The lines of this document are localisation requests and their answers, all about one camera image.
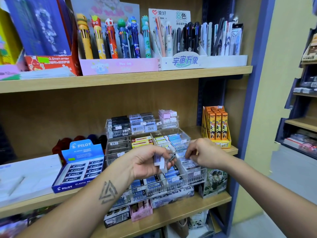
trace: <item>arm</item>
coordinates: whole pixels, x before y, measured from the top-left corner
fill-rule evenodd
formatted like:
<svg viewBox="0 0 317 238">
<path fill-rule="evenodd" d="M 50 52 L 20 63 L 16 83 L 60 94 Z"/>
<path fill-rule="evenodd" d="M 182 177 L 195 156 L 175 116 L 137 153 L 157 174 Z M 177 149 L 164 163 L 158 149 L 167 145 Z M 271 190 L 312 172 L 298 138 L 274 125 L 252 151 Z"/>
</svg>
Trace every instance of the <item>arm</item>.
<svg viewBox="0 0 317 238">
<path fill-rule="evenodd" d="M 92 182 L 46 216 L 20 233 L 18 238 L 89 237 L 112 205 L 136 179 L 159 173 L 154 153 L 169 159 L 165 148 L 146 145 L 117 158 Z"/>
<path fill-rule="evenodd" d="M 194 140 L 188 147 L 186 158 L 230 174 L 288 238 L 317 237 L 317 205 L 256 171 L 243 160 L 227 154 L 209 139 Z"/>
</svg>

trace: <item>hand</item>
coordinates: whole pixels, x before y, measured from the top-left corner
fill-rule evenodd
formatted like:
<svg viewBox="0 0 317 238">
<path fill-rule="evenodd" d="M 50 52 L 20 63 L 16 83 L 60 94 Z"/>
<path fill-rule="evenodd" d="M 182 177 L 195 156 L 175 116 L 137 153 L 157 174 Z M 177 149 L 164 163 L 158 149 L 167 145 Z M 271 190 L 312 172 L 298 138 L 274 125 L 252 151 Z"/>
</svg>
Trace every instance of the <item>hand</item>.
<svg viewBox="0 0 317 238">
<path fill-rule="evenodd" d="M 125 160 L 126 156 L 128 156 L 128 159 L 131 161 L 133 180 L 145 179 L 161 173 L 159 167 L 154 166 L 152 158 L 154 154 L 163 156 L 167 160 L 171 158 L 170 152 L 166 148 L 150 144 L 134 148 L 122 156 Z M 176 159 L 173 159 L 171 162 L 168 162 L 167 169 L 170 169 L 175 161 Z"/>
<path fill-rule="evenodd" d="M 230 156 L 208 138 L 192 140 L 185 154 L 186 159 L 190 158 L 201 166 L 224 171 Z"/>
</svg>

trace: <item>yellow wall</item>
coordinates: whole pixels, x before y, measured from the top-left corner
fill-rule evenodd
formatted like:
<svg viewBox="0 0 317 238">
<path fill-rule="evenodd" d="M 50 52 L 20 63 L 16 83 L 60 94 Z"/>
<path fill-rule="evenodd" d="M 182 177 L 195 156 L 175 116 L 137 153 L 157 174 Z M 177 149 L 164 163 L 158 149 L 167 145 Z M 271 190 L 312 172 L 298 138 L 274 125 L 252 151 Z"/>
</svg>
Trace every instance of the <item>yellow wall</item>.
<svg viewBox="0 0 317 238">
<path fill-rule="evenodd" d="M 272 151 L 281 117 L 288 117 L 285 102 L 298 68 L 308 37 L 317 17 L 312 14 L 312 0 L 276 0 L 267 49 L 256 98 L 245 161 L 269 175 Z M 239 188 L 233 223 L 262 212 L 259 205 Z"/>
</svg>

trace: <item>pilot eraser box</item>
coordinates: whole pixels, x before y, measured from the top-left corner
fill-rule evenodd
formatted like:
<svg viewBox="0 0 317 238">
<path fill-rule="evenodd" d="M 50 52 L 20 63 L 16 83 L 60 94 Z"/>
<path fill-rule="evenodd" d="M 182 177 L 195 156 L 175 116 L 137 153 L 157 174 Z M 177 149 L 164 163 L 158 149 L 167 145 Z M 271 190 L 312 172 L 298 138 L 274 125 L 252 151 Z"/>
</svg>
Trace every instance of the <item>pilot eraser box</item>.
<svg viewBox="0 0 317 238">
<path fill-rule="evenodd" d="M 85 186 L 103 169 L 104 154 L 101 144 L 93 144 L 91 140 L 73 141 L 68 150 L 62 154 L 66 165 L 59 172 L 53 183 L 54 193 Z"/>
</svg>

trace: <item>tattoo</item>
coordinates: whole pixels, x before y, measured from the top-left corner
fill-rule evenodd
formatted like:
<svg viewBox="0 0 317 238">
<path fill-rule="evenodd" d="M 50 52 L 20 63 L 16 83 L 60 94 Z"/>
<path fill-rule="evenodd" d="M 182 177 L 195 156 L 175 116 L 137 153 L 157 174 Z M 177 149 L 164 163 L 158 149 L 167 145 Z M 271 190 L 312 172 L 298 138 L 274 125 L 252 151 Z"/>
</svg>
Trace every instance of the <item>tattoo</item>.
<svg viewBox="0 0 317 238">
<path fill-rule="evenodd" d="M 114 187 L 114 185 L 109 180 L 108 182 L 105 181 L 105 184 L 103 185 L 99 200 L 102 200 L 101 204 L 106 204 L 109 201 L 112 201 L 115 199 L 117 195 L 117 190 Z"/>
</svg>

